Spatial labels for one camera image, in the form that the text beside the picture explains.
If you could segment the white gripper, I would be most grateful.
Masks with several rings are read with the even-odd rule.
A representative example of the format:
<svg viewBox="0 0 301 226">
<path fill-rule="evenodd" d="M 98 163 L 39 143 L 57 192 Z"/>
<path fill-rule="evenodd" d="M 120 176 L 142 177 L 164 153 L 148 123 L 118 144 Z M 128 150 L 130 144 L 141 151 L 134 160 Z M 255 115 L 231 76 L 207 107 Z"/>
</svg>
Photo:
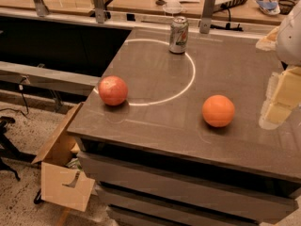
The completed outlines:
<svg viewBox="0 0 301 226">
<path fill-rule="evenodd" d="M 261 108 L 259 126 L 274 130 L 285 122 L 301 104 L 301 1 L 266 36 L 259 39 L 256 48 L 275 51 L 280 61 L 294 65 L 269 78 L 266 100 Z"/>
</svg>

